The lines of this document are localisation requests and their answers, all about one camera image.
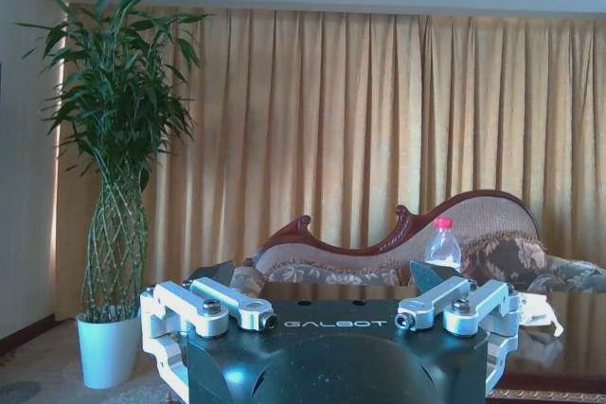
glossy table surface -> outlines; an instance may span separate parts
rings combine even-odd
[[[261,297],[400,300],[416,292],[416,288],[267,283]],[[521,327],[518,350],[508,356],[505,375],[491,401],[606,403],[606,294],[555,292],[547,300],[564,327],[563,334],[553,336],[553,326]]]

plastic water bottle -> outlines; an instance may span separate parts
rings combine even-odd
[[[453,235],[453,220],[436,218],[436,232],[425,249],[425,262],[461,271],[461,249]]]

silver metal bracket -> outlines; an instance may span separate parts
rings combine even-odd
[[[227,309],[170,281],[145,290],[140,298],[143,350],[155,356],[160,377],[188,403],[187,368],[172,334],[193,328],[203,337],[220,336],[227,331]]]
[[[267,300],[251,298],[210,278],[194,279],[190,290],[196,295],[219,300],[244,330],[263,331],[277,324],[274,308]]]
[[[491,280],[466,299],[454,300],[444,308],[444,328],[456,336],[473,336],[488,318],[482,326],[486,331],[514,336],[520,324],[519,304],[517,294],[510,298],[506,283]]]
[[[489,332],[486,393],[505,371],[509,352],[518,348],[520,296],[513,288],[491,280],[477,290],[451,277],[416,298],[400,301],[396,325],[407,330],[431,328],[442,313],[442,325],[455,336],[473,336],[479,328]]]
[[[431,328],[436,316],[453,300],[466,296],[470,288],[468,279],[453,276],[418,297],[401,300],[394,319],[396,326],[411,331]]]

curtain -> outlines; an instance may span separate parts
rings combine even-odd
[[[396,204],[477,188],[520,197],[549,253],[606,266],[606,23],[216,10],[195,33],[204,66],[176,89],[193,139],[145,195],[149,282],[241,263],[302,214],[365,246]],[[63,171],[74,160],[60,161],[58,317],[80,307],[97,196],[94,174]]]

wall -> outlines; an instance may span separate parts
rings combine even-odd
[[[13,22],[60,17],[49,0],[0,0],[0,339],[53,312],[55,150],[40,108],[58,72],[22,60],[41,33]]]

